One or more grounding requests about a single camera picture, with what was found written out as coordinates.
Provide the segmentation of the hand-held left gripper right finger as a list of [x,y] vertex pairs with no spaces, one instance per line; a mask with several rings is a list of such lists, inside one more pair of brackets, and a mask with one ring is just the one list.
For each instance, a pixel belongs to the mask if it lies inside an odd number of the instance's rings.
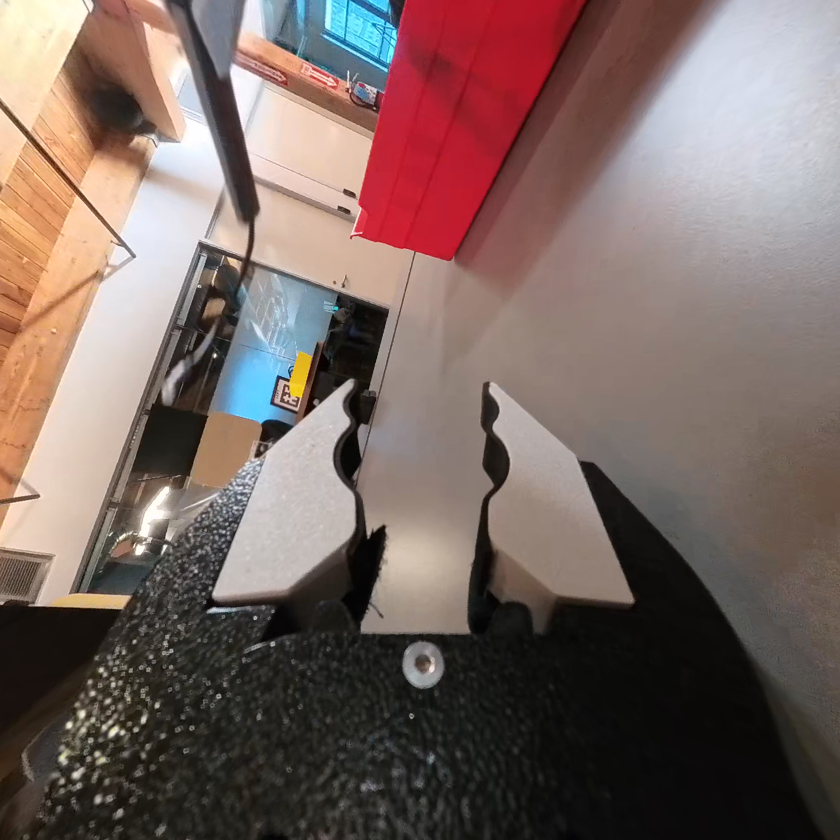
[[497,383],[482,386],[479,422],[490,488],[469,576],[469,631],[521,618],[544,635],[562,606],[631,608],[580,460]]

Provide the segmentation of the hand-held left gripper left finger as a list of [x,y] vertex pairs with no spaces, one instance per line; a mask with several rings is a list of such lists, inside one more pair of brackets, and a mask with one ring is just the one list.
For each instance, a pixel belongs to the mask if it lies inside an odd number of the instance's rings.
[[308,621],[350,591],[350,556],[365,536],[357,391],[356,380],[343,383],[264,456],[215,606],[273,605]]

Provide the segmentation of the dark grey usb hub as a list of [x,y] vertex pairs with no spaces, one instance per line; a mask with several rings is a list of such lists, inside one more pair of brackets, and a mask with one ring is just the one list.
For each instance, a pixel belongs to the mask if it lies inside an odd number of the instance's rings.
[[252,225],[259,214],[259,199],[231,77],[245,2],[166,1],[164,5],[184,47],[231,204],[238,220]]

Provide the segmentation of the red plastic bin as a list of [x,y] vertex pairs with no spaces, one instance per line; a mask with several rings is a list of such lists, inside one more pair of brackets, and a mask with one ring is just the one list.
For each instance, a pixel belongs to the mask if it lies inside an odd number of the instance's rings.
[[405,2],[350,236],[454,258],[585,4]]

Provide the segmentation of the beige rounded board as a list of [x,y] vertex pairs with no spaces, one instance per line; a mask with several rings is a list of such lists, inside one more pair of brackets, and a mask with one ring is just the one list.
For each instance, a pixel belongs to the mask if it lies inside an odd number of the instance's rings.
[[253,419],[210,413],[192,464],[190,485],[225,487],[252,458],[260,436],[261,425]]

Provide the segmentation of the black square panel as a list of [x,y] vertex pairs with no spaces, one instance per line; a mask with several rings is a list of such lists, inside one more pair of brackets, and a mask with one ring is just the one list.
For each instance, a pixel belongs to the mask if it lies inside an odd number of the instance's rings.
[[152,405],[133,461],[133,473],[189,476],[207,415]]

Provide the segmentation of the dark ceiling fixture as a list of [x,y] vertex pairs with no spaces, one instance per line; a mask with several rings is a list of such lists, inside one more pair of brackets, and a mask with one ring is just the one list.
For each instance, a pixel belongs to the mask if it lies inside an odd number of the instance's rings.
[[134,96],[118,85],[109,83],[94,87],[89,105],[101,125],[109,130],[145,137],[157,132]]

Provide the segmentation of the large paned window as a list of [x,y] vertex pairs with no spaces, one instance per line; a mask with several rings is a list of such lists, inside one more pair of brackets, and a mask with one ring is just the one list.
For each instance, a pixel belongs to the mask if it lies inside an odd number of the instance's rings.
[[388,70],[396,27],[388,2],[264,2],[266,36],[276,46],[322,67],[362,62]]

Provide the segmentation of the wooden ceiling beam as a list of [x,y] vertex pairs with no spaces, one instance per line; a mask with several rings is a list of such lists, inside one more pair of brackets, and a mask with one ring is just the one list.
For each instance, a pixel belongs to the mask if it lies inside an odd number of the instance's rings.
[[[134,96],[164,142],[181,142],[186,120],[172,77],[186,67],[186,59],[163,3],[98,1],[86,5],[90,13],[78,40],[92,65],[108,81]],[[354,103],[344,80],[336,91],[311,83],[300,73],[304,59],[249,31],[240,35],[236,53],[283,69],[288,87],[268,82],[285,96],[373,137],[377,112]]]

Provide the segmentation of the white wall cabinet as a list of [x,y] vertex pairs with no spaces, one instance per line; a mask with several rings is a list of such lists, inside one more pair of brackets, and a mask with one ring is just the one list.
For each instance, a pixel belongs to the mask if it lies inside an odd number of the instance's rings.
[[246,142],[259,201],[255,261],[389,308],[413,253],[351,235],[372,136],[264,82]]

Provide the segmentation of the grey wall vent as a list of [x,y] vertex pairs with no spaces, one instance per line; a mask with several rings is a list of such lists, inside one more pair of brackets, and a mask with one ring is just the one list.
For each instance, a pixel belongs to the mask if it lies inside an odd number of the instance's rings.
[[35,604],[55,555],[1,548],[1,603]]

